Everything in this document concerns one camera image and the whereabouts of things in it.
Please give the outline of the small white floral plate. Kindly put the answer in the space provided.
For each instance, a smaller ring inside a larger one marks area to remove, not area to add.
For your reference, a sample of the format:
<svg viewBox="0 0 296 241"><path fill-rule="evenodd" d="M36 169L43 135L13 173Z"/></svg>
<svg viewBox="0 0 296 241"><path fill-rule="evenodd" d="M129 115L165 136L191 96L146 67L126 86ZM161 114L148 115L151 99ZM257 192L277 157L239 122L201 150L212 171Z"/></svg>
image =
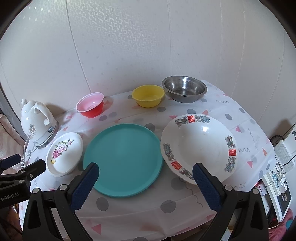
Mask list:
<svg viewBox="0 0 296 241"><path fill-rule="evenodd" d="M46 155L48 172L54 177L62 177L72 172L83 153L83 140L78 133L65 133L50 146Z"/></svg>

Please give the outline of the red plastic bowl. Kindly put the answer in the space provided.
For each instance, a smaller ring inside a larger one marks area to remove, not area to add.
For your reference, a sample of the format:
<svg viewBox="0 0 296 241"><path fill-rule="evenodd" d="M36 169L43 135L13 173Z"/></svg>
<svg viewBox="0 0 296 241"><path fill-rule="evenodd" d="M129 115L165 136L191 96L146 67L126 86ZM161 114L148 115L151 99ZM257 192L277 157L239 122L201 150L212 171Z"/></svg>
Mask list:
<svg viewBox="0 0 296 241"><path fill-rule="evenodd" d="M76 111L87 118L94 118L103 112L104 94L94 92L81 98L76 104Z"/></svg>

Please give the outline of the large white patterned plate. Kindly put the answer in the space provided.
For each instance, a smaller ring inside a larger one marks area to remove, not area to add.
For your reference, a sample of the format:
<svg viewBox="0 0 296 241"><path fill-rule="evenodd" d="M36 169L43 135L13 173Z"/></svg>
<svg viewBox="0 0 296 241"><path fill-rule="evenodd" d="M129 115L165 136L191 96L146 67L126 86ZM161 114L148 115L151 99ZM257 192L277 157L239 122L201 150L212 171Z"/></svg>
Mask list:
<svg viewBox="0 0 296 241"><path fill-rule="evenodd" d="M234 135L220 121L205 114L184 114L171 120L161 136L161 153L170 170L195 184L193 167L202 163L221 182L238 165Z"/></svg>

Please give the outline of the teal plastic plate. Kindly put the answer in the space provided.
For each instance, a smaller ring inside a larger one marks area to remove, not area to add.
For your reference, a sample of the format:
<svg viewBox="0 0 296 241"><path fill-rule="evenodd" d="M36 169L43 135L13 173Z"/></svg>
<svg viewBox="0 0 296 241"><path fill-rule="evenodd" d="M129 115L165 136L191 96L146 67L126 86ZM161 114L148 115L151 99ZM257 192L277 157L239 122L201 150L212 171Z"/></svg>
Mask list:
<svg viewBox="0 0 296 241"><path fill-rule="evenodd" d="M148 128L132 123L111 126L87 146L83 167L99 166L94 188L109 197L139 194L158 178L163 157L158 137Z"/></svg>

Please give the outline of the stainless steel bowl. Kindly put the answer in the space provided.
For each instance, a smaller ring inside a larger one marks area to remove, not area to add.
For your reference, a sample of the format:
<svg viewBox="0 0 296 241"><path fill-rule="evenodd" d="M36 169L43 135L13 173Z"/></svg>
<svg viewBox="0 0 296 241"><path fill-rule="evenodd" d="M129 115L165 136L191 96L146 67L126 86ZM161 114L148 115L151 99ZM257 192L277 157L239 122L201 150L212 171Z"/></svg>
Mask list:
<svg viewBox="0 0 296 241"><path fill-rule="evenodd" d="M198 79L189 76L170 76L162 81L166 94L181 103L192 103L207 93L207 86Z"/></svg>

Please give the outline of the pink striped cloth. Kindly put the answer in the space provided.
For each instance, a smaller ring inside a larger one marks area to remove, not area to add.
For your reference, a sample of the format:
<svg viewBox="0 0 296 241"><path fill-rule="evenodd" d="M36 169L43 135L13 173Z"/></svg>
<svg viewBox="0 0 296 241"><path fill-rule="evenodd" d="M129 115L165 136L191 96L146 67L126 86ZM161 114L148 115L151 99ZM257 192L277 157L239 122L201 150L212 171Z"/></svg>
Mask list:
<svg viewBox="0 0 296 241"><path fill-rule="evenodd" d="M5 115L0 114L0 122L0 158L5 159L14 154L19 154L22 157L25 141Z"/></svg>

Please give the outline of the white ceramic electric kettle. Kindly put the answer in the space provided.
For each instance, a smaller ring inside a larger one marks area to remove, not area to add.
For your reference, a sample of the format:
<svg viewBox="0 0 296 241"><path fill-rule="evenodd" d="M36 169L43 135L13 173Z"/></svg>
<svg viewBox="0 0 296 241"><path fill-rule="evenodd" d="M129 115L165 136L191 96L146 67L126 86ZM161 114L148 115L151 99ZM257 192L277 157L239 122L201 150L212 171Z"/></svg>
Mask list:
<svg viewBox="0 0 296 241"><path fill-rule="evenodd" d="M23 132L39 149L53 140L59 123L50 110L41 102L22 99L21 126Z"/></svg>

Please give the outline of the white box with papers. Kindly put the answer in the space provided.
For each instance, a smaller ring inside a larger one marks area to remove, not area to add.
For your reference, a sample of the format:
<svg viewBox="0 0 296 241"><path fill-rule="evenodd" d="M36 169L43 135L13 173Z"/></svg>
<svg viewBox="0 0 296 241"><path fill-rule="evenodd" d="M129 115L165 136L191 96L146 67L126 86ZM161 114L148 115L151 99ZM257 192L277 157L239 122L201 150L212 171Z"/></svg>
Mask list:
<svg viewBox="0 0 296 241"><path fill-rule="evenodd" d="M295 128L274 147L275 165L261 179L278 222L285 217L292 197L286 174L295 169Z"/></svg>

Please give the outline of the patterned white tablecloth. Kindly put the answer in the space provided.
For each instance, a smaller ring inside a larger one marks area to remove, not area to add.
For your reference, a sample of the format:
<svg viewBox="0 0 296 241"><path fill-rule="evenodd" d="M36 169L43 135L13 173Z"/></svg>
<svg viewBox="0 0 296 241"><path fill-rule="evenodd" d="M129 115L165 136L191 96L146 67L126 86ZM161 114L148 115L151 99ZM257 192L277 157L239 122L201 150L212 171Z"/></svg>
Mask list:
<svg viewBox="0 0 296 241"><path fill-rule="evenodd" d="M74 109L59 115L58 135L76 132L88 145L109 126L135 123L161 136L177 116L207 114L223 123L237 140L239 165L225 183L249 191L270 169L273 147L245 109L218 87L207 83L207 88L196 102L184 104L166 97L155 108L141 108L129 92L118 94L105 100L104 112L95 118ZM92 190L76 214L94 240L163 240L214 217L198 187L181 180L167 165L148 189L133 197L111 198Z"/></svg>

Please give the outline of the yellow plastic bowl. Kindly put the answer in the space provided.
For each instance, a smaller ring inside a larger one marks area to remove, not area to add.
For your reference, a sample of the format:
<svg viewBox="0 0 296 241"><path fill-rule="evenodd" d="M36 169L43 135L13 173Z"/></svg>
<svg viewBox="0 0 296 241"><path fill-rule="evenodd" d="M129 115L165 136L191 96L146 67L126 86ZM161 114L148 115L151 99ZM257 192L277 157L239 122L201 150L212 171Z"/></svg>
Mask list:
<svg viewBox="0 0 296 241"><path fill-rule="evenodd" d="M159 105L164 95L163 88L157 85L142 85L132 92L132 98L143 108L153 108Z"/></svg>

